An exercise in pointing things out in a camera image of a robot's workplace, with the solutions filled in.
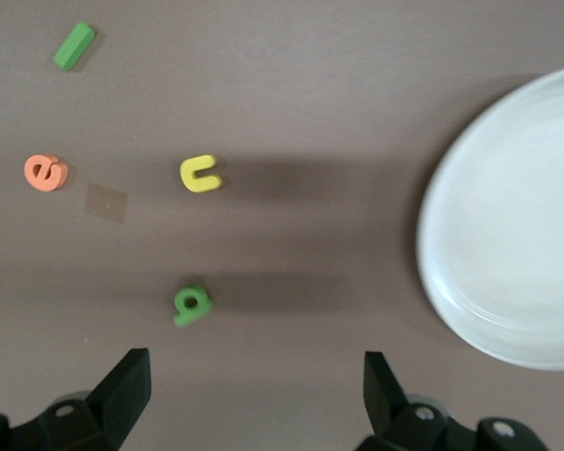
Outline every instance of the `gray table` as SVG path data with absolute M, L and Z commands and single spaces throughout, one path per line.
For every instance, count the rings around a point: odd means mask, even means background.
M 80 20 L 99 35 L 52 63 Z M 14 424 L 149 347 L 125 450 L 354 449 L 364 350 L 469 427 L 506 415 L 564 450 L 564 373 L 496 361 L 415 269 L 434 164 L 482 109 L 564 68 L 564 1 L 0 2 L 0 412 Z M 71 167 L 60 191 L 25 159 Z M 225 189 L 192 194 L 184 159 Z M 89 183 L 127 194 L 86 214 Z M 173 325 L 199 281 L 215 310 Z

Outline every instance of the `white plate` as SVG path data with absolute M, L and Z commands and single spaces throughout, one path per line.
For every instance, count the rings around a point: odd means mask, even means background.
M 564 70 L 517 89 L 460 136 L 420 212 L 418 265 L 465 341 L 564 369 Z

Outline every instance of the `tape piece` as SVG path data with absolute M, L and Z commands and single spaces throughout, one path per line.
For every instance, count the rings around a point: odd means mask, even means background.
M 128 206 L 128 194 L 105 186 L 88 183 L 86 213 L 123 223 Z

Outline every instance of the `green magnet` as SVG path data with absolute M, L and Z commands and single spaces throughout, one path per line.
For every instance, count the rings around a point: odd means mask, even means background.
M 56 65 L 68 72 L 77 64 L 79 58 L 96 37 L 96 32 L 85 22 L 79 22 L 65 39 L 63 45 L 56 52 L 54 61 Z
M 201 319 L 213 310 L 213 301 L 202 287 L 187 287 L 178 291 L 174 305 L 180 312 L 173 318 L 178 327 L 184 327 Z

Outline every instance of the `yellow magnet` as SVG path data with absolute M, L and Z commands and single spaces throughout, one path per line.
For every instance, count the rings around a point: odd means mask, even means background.
M 217 164 L 213 155 L 200 155 L 199 157 L 184 160 L 180 165 L 180 176 L 184 186 L 193 193 L 204 193 L 216 190 L 222 186 L 222 178 L 216 175 L 198 177 L 196 172 L 211 169 Z

